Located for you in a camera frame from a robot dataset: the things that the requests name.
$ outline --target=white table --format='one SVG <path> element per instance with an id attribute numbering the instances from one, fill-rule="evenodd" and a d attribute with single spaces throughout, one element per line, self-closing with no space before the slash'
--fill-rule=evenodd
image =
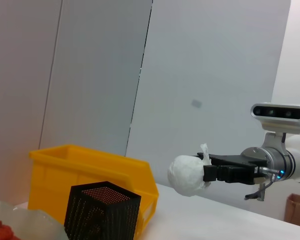
<path id="1" fill-rule="evenodd" d="M 157 187 L 156 212 L 140 240 L 300 240 L 300 226 Z"/>

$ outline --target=black perforated container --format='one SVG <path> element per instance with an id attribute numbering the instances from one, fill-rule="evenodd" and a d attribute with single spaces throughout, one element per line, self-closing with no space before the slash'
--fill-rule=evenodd
<path id="1" fill-rule="evenodd" d="M 69 240 L 133 240 L 141 196 L 108 181 L 71 187 L 64 227 Z"/>

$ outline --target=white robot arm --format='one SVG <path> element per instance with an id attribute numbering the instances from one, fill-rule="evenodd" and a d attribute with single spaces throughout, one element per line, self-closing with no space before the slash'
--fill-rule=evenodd
<path id="1" fill-rule="evenodd" d="M 266 188 L 274 182 L 294 179 L 300 183 L 300 105 L 255 104 L 251 115 L 270 131 L 262 146 L 249 147 L 240 155 L 209 154 L 211 165 L 203 166 L 203 181 L 260 184 L 245 199 L 263 201 Z M 287 134 L 296 136 L 286 140 Z M 204 154 L 199 152 L 196 157 L 204 159 Z"/>

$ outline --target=white panel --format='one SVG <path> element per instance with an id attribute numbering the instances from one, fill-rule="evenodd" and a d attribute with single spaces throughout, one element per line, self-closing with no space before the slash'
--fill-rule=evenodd
<path id="1" fill-rule="evenodd" d="M 300 104 L 300 0 L 292 0 L 282 46 L 272 102 Z M 300 194 L 300 183 L 278 182 L 266 191 L 264 202 L 254 202 L 251 211 L 284 219 L 287 197 Z"/>
<path id="2" fill-rule="evenodd" d="M 178 155 L 260 146 L 250 108 L 270 101 L 289 0 L 153 3 L 127 156 L 150 163 L 158 183 Z M 204 197 L 249 208 L 252 187 L 213 182 Z"/>
<path id="3" fill-rule="evenodd" d="M 42 148 L 66 143 L 124 155 L 151 0 L 65 0 Z"/>
<path id="4" fill-rule="evenodd" d="M 28 200 L 61 0 L 0 0 L 0 200 Z"/>

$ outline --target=red object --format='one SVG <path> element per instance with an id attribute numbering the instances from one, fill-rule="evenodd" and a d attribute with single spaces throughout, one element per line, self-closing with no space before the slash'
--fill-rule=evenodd
<path id="1" fill-rule="evenodd" d="M 0 221 L 0 240 L 20 240 L 20 238 L 14 236 L 11 227 L 3 225 L 2 221 Z"/>

